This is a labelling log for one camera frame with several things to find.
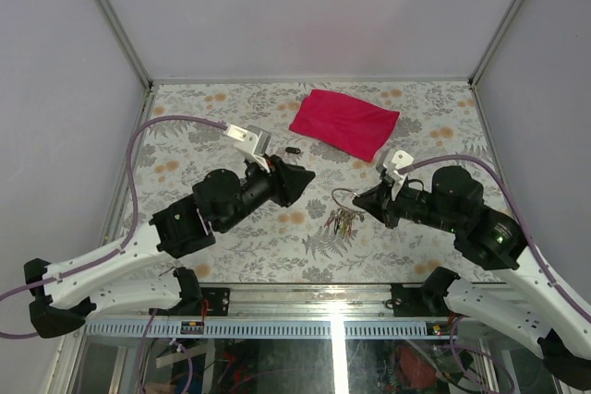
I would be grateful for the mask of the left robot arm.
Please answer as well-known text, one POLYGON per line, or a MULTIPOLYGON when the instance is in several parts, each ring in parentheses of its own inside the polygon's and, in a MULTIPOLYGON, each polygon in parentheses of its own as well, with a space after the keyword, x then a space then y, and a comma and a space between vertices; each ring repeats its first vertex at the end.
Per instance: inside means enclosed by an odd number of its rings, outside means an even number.
POLYGON ((60 263, 40 258, 24 266, 33 297, 30 323, 51 339, 73 332, 100 315, 140 311, 159 316, 198 316, 205 306, 195 272, 132 281, 129 275, 215 244, 256 209, 271 201, 288 208, 315 174, 272 155, 261 167, 247 164, 239 177, 226 169, 207 173, 190 195, 155 213, 130 236, 60 263))

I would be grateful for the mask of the bunch of tagged keys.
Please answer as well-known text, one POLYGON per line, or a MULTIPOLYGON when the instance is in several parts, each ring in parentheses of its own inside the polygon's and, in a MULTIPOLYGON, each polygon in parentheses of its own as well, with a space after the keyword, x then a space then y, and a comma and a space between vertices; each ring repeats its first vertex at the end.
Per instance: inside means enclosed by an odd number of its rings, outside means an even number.
POLYGON ((349 209, 335 209, 330 213, 324 226, 331 228, 334 234, 345 238, 352 235, 355 222, 364 219, 365 216, 361 212, 349 209))

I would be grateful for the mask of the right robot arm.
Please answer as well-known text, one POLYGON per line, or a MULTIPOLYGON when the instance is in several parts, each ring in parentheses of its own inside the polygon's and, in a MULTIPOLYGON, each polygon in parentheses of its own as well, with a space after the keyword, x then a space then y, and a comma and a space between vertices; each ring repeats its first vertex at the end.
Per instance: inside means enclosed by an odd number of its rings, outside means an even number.
POLYGON ((447 309, 470 316, 522 344, 564 384, 590 388, 590 305, 531 247, 522 227, 486 206, 484 188, 461 166, 439 168, 429 191, 388 176, 354 198, 388 228, 408 220, 451 233, 454 248, 492 272, 527 301, 527 308, 485 295, 457 273, 438 267, 421 287, 432 315, 447 309))

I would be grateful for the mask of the large metal keyring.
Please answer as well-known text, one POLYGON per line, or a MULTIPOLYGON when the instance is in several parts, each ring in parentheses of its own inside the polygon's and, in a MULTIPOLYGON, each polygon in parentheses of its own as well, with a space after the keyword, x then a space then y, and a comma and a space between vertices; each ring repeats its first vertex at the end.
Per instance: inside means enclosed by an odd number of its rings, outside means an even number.
POLYGON ((337 207, 347 212, 348 214, 351 214, 353 217, 357 217, 360 220, 364 220, 364 211, 357 208, 353 204, 353 199, 358 196, 359 194, 356 191, 346 187, 336 187, 331 191, 332 201, 336 204, 337 207))

